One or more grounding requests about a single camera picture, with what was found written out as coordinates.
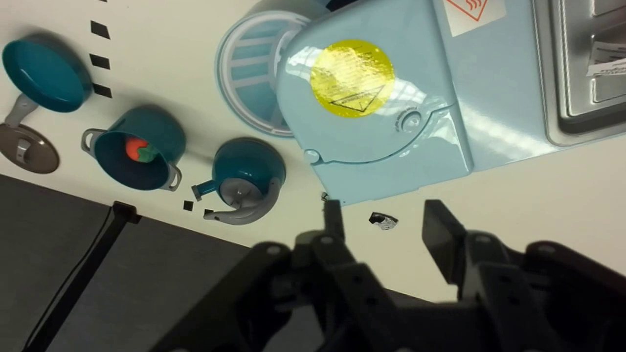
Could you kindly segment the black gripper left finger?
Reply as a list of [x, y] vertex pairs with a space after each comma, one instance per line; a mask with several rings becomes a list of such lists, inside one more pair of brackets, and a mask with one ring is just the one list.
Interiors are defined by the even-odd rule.
[[322, 197], [322, 219], [324, 229], [321, 235], [322, 242], [334, 242], [344, 239], [344, 221], [342, 221], [342, 205], [338, 199], [328, 196]]

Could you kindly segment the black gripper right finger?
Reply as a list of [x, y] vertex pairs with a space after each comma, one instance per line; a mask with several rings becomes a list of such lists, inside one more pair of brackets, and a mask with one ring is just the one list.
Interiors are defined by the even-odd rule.
[[422, 242], [448, 284], [461, 284], [465, 272], [465, 227], [440, 199], [426, 199], [422, 213]]

